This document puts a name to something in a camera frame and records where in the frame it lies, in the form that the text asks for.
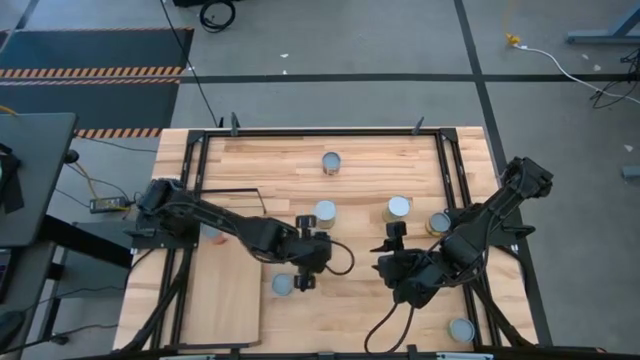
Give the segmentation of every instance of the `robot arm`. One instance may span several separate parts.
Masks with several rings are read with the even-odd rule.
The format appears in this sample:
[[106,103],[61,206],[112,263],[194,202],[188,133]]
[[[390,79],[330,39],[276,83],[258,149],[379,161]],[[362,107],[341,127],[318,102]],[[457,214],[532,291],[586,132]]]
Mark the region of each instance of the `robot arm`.
[[515,158],[504,173],[504,186],[483,204],[462,211],[450,209],[452,227],[439,242],[439,248],[404,250],[378,258],[374,269],[393,289],[394,302],[424,307],[441,287],[460,285],[482,271],[483,254],[489,238],[515,234],[521,238],[532,227],[504,225],[513,211],[529,198],[545,197],[551,190],[553,175],[528,158]]
[[311,234],[314,216],[296,218],[297,228],[274,218],[245,217],[210,202],[197,199],[174,179],[153,180],[138,204],[138,223],[180,238],[198,233],[205,224],[236,236],[249,253],[266,263],[291,262],[300,276],[296,287],[313,288],[314,273],[321,273],[331,259],[326,233]]

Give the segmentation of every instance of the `floor mat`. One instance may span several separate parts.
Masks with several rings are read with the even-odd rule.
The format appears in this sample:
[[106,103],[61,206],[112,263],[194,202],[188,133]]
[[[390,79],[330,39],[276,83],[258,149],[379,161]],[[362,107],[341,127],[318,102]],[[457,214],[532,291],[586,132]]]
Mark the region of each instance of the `floor mat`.
[[[193,29],[176,33],[188,53]],[[25,30],[0,54],[0,77],[178,75],[185,65],[171,29]]]
[[83,137],[156,137],[171,123],[178,86],[176,79],[4,81],[0,99],[18,113],[76,113]]

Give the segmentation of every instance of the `wooden table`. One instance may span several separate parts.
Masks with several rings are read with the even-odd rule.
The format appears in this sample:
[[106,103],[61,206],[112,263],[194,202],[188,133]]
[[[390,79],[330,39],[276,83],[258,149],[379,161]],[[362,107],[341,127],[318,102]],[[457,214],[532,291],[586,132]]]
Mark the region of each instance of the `wooden table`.
[[[457,132],[471,196],[481,202],[497,190],[483,129],[462,127]],[[179,177],[187,133],[186,129],[163,131],[154,178]],[[445,150],[455,173],[452,151],[450,147]],[[320,159],[327,151],[342,157],[337,176],[322,173]],[[192,160],[191,180],[197,161],[197,157]],[[461,206],[457,180],[452,180]],[[318,275],[314,290],[279,297],[271,290],[272,277],[294,274],[293,266],[260,264],[235,239],[224,245],[201,242],[193,256],[181,342],[257,343],[241,353],[363,352],[366,334],[393,304],[391,290],[371,269],[380,254],[369,252],[386,237],[382,211],[388,199],[403,195],[411,200],[411,213],[405,218],[407,248],[426,248],[437,240],[425,230],[430,214],[446,207],[435,140],[424,136],[214,138],[204,188],[250,187],[260,189],[268,216],[288,223],[296,215],[310,213],[319,200],[334,201],[338,216],[330,235],[354,251],[356,266],[344,277],[327,272]],[[203,199],[243,215],[261,214],[255,194],[208,194]],[[333,252],[332,268],[346,268],[346,253],[335,246]],[[129,277],[114,348],[132,338],[156,305],[164,260],[165,250],[156,250]],[[492,250],[488,277],[498,306],[525,338],[535,342],[517,262]],[[484,311],[481,305],[478,308],[483,339],[488,343]],[[397,341],[408,310],[407,304],[399,306],[371,339],[372,351],[385,350]],[[169,341],[172,312],[173,307],[165,317],[164,344]],[[416,344],[419,351],[471,350],[471,345],[457,343],[448,335],[449,322],[459,317],[466,317],[461,287],[440,290],[416,311],[404,345]],[[405,351],[404,345],[399,351]]]

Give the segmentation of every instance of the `gray floor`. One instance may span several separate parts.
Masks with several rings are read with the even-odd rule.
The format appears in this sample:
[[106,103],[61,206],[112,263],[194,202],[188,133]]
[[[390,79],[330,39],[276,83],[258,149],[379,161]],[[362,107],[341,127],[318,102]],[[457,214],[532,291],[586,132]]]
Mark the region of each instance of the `gray floor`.
[[[563,38],[570,30],[606,28],[635,0],[512,2],[504,21],[506,0],[464,1],[484,73],[558,73],[541,55],[506,48],[505,22],[508,31],[551,52],[571,72],[597,73],[595,65],[604,73],[626,71],[618,59],[633,47],[568,46]],[[0,28],[13,27],[26,3],[0,0]],[[176,26],[197,29],[191,57],[199,75],[470,73],[449,0],[246,0],[237,7],[232,28],[212,35],[198,28],[197,9],[169,5]],[[156,0],[40,0],[27,28],[165,24]],[[425,125],[484,125],[472,83],[208,84],[204,91],[218,116],[234,111],[243,126],[412,125],[421,116]],[[538,228],[530,244],[554,342],[640,353],[640,275],[634,271],[640,188],[619,176],[620,166],[640,164],[640,107],[622,102],[592,110],[592,92],[573,83],[492,83],[488,91],[507,158],[530,156],[556,174],[551,196],[523,208],[525,221]],[[211,126],[195,85],[180,86],[172,126]],[[118,142],[152,148],[157,141]],[[92,176],[130,194],[144,189],[152,155],[86,140],[73,146]],[[89,199],[85,183],[72,172],[63,172],[58,187]],[[67,221],[101,219],[58,195],[50,213]],[[65,309],[83,315],[61,316],[57,327],[114,323],[120,302],[65,300]],[[25,352],[25,359],[104,353],[113,333],[93,330],[64,347],[42,345]]]

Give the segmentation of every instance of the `orange striped tape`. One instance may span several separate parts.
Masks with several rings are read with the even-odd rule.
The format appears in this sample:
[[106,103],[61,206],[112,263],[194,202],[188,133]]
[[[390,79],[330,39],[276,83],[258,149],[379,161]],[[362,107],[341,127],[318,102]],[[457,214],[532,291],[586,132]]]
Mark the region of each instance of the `orange striped tape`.
[[[176,30],[185,30],[185,31],[193,31],[192,27],[179,27],[175,28]],[[148,28],[63,28],[63,29],[22,29],[16,30],[17,32],[61,32],[61,31],[159,31],[159,30],[171,30],[168,27],[148,27]]]
[[181,66],[144,66],[109,68],[61,68],[61,69],[0,69],[0,78],[57,78],[93,76],[176,76],[184,70]]
[[85,139],[149,138],[158,137],[160,133],[162,133],[160,128],[79,129],[75,130],[75,137]]
[[27,85],[111,85],[111,84],[180,84],[179,79],[105,79],[105,80],[58,80],[58,81],[0,81],[0,86]]

